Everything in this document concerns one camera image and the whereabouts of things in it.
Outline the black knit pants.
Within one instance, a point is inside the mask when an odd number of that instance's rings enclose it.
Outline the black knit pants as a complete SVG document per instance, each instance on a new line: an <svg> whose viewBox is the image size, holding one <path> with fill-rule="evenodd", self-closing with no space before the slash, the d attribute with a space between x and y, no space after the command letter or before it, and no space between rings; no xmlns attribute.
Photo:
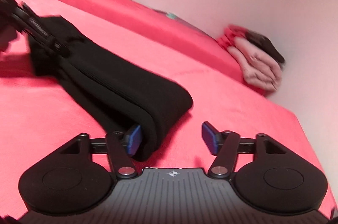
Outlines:
<svg viewBox="0 0 338 224"><path fill-rule="evenodd" d="M179 84L99 46L63 17L46 17L46 24L67 41L71 56L47 51L29 37L35 74L55 77L106 132L140 125L142 142L135 159L147 160L192 107L191 95Z"/></svg>

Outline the pink bed blanket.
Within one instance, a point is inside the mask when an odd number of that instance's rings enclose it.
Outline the pink bed blanket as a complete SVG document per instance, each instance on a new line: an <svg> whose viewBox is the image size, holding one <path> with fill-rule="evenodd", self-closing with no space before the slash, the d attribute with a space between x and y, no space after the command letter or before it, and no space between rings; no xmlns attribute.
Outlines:
<svg viewBox="0 0 338 224"><path fill-rule="evenodd" d="M78 134L28 168L18 223L336 223L319 208L328 189L313 164L267 134L243 138L209 122L198 136L214 162L147 167L192 108L179 84L102 48L63 17L1 0L1 41L27 34L36 75L52 76L104 129Z"/></svg>

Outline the folded red blanket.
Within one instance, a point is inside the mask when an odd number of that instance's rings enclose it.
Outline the folded red blanket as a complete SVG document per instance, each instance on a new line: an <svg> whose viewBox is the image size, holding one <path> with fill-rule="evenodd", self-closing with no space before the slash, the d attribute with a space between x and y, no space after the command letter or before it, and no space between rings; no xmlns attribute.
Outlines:
<svg viewBox="0 0 338 224"><path fill-rule="evenodd" d="M216 39L216 42L221 48L227 50L229 46L235 46L234 40L236 37L246 38L247 32L247 28L229 24L225 27L224 34Z"/></svg>

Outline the folded beige quilt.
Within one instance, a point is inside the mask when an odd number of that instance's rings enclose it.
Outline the folded beige quilt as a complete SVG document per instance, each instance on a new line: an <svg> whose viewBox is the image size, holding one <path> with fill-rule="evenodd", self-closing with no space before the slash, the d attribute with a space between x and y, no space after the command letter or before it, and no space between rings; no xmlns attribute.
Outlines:
<svg viewBox="0 0 338 224"><path fill-rule="evenodd" d="M268 92L279 89L282 69L266 52L242 37L235 37L233 45L228 46L227 51L240 65L246 83Z"/></svg>

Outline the dark brown pillow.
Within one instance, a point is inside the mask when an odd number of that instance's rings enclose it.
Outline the dark brown pillow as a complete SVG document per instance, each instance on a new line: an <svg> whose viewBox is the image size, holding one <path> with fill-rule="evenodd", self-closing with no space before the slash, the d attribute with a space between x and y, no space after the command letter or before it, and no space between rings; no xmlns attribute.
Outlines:
<svg viewBox="0 0 338 224"><path fill-rule="evenodd" d="M263 52L267 53L272 57L278 64L284 64L285 59L283 56L276 50L271 41L264 35L248 30L245 33L246 40L257 46Z"/></svg>

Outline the small teal tag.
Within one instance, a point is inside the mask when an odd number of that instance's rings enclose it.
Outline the small teal tag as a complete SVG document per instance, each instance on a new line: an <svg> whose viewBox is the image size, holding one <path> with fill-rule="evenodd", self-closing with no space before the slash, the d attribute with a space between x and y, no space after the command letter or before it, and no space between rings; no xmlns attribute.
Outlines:
<svg viewBox="0 0 338 224"><path fill-rule="evenodd" d="M173 14L173 13L167 13L166 16L169 18L169 19L172 19L172 20L177 20L178 17L177 15Z"/></svg>

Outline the far pink bed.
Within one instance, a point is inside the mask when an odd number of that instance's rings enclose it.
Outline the far pink bed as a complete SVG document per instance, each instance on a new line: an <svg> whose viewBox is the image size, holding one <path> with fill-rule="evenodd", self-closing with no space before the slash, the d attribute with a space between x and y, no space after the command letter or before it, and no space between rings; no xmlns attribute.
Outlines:
<svg viewBox="0 0 338 224"><path fill-rule="evenodd" d="M210 36L132 0L58 0L181 52L244 83L239 64Z"/></svg>

